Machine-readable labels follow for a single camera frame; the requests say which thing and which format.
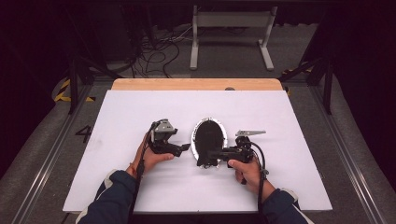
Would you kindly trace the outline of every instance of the dark background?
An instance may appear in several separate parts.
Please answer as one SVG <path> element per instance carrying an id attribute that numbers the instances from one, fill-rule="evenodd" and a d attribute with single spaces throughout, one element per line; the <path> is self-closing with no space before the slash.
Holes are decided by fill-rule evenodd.
<path id="1" fill-rule="evenodd" d="M 148 18 L 132 16 L 125 23 L 117 5 L 70 7 L 67 14 L 44 0 L 2 2 L 0 8 L 3 176 L 37 124 L 54 107 L 52 90 L 68 74 L 70 55 L 77 52 L 99 64 L 131 60 L 138 54 L 141 29 Z M 128 10 L 127 15 L 138 15 L 145 9 Z M 191 22 L 191 7 L 151 7 L 148 11 L 152 24 L 159 28 L 172 30 Z M 394 11 L 390 5 L 370 1 L 331 13 L 325 13 L 324 7 L 280 7 L 276 23 L 318 23 L 326 15 L 305 59 L 332 56 L 334 73 L 361 133 L 396 189 Z"/>

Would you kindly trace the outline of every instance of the dark jacket sleeve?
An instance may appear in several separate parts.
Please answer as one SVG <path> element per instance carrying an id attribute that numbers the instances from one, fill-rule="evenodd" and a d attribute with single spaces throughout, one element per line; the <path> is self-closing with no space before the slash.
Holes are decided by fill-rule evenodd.
<path id="1" fill-rule="evenodd" d="M 97 191 L 95 201 L 80 213 L 76 223 L 127 223 L 136 180 L 125 171 L 112 171 Z"/>
<path id="2" fill-rule="evenodd" d="M 297 195 L 288 189 L 276 189 L 262 204 L 262 211 L 271 224 L 313 223 L 301 211 Z"/>

